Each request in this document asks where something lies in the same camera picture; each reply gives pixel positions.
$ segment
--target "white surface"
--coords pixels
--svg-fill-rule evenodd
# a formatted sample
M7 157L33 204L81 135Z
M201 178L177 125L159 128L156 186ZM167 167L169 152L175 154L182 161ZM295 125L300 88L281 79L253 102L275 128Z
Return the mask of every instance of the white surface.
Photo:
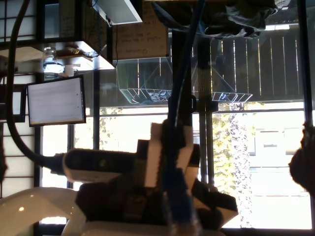
M34 128L29 127L29 116L25 116L25 123L15 123L19 135L33 135ZM8 125L5 123L3 126L3 135L10 136Z
M23 136L21 137L26 146L34 151L34 137L33 136ZM3 138L4 145L4 155L5 156L24 156L23 153L15 145L15 142L11 137Z
M25 156L7 157L6 164L8 169L6 177L32 177L34 175L34 163Z
M70 218L73 212L78 212L75 198L76 191L71 189L33 188L1 199L0 235L16 236L45 217Z
M21 93L14 92L13 93L13 114L19 115L21 110Z
M82 121L80 78L28 87L31 124Z
M5 178L2 182L2 197L8 197L22 190L30 189L33 186L33 178Z

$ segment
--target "black pole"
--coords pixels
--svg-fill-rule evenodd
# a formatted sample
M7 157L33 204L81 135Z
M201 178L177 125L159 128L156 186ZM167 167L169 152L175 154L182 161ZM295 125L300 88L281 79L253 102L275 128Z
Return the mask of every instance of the black pole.
M74 149L74 124L68 125L67 151ZM67 188L73 189L73 183L67 181Z
M182 56L182 50L185 44L186 34L178 31L172 31L172 59L173 59L173 83L179 72L179 66ZM178 117L186 126L192 126L192 98L191 98L191 66L188 60L185 82L183 85L182 96L178 111Z
M207 182L207 128L206 113L199 111L199 149L200 149L200 175L201 181Z
M297 1L297 11L299 19L299 36L300 36L300 59L301 76L304 90L304 116L305 121L310 125L313 124L313 106L312 106L312 84L311 68L309 54L309 37L307 29L306 0ZM315 230L315 199L311 197L311 217L312 229Z
M206 111L206 128L207 128L208 183L214 186L215 167L214 167L214 153L213 153L212 111Z
M100 71L93 72L93 149L99 149Z

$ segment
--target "metal pole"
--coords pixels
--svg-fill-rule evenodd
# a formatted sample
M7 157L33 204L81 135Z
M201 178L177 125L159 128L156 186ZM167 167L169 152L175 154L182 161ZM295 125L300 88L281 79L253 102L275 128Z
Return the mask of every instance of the metal pole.
M297 1L300 34L300 58L303 90L304 90L304 114L305 121L313 124L312 84L309 54L309 38L307 29L306 0ZM312 229L315 230L315 200L311 197Z
M182 50L185 44L186 35L181 32L172 31L172 58L173 58L173 83L179 72ZM188 61L186 78L183 85L182 96L178 111L178 117L186 126L192 126L192 100L191 100L191 68L190 59Z
M199 111L199 148L200 148L200 175L201 181L207 182L207 128L206 113Z
M93 72L93 149L99 149L100 71Z

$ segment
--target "glass pane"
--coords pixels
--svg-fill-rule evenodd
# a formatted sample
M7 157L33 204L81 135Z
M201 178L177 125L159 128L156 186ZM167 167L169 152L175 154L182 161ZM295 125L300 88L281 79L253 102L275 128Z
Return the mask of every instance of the glass pane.
M17 17L22 6L23 1L21 0L9 0L7 1L7 17ZM25 13L26 16L36 15L35 1L31 0L28 9Z
M5 198L33 186L33 178L5 178L2 183L2 197Z
M74 126L74 147L93 149L93 118L87 118L85 124Z
M18 37L18 41L22 41L22 40L33 40L36 39L35 36L20 36Z
M59 37L59 4L45 5L45 38Z
M287 142L299 148L303 122L303 111L213 114L215 186L239 210L225 227L312 227L309 193L288 168Z
M34 163L27 157L7 157L8 169L6 177L32 177L34 175Z
M101 150L136 152L138 139L150 139L151 123L162 123L166 118L167 115L101 118L99 147Z
M83 183L81 183L81 182L74 182L74 183L73 183L73 190L79 191L80 186L81 186L82 184L83 184Z
M6 20L6 36L10 37L11 32L15 23L15 19ZM35 17L26 17L23 19L19 36L21 35L35 35L36 34L36 18Z
M5 15L5 2L4 1L0 1L0 18L4 18Z
M15 85L26 85L35 82L35 76L33 75L19 75L14 76Z
M19 135L33 135L34 134L34 128L29 127L29 116L25 117L24 123L15 123L15 126L18 130ZM6 123L3 126L3 135L5 136L10 135L9 128Z
M21 113L21 93L13 93L13 114L18 115Z
M0 20L0 38L1 37L4 37L4 20Z
M52 125L43 127L43 154L53 156L56 153L67 152L67 125ZM50 173L50 170L43 168L42 187L67 188L65 176ZM41 221L42 224L66 224L64 217L50 217Z
M34 151L34 137L33 136L23 136L21 137L25 145ZM23 153L15 145L15 142L11 137L3 138L4 145L4 155L5 156L24 156Z
M166 107L172 89L171 68L170 58L119 61L117 71L101 72L100 106Z

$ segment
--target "wooden fence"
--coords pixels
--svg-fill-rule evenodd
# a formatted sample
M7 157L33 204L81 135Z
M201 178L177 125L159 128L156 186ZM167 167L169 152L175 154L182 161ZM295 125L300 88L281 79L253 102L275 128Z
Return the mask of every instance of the wooden fence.
M226 38L211 41L212 81L223 77L236 93L251 93L251 101L283 101L303 98L298 71L298 28L264 31L258 38ZM223 58L221 68L216 59Z

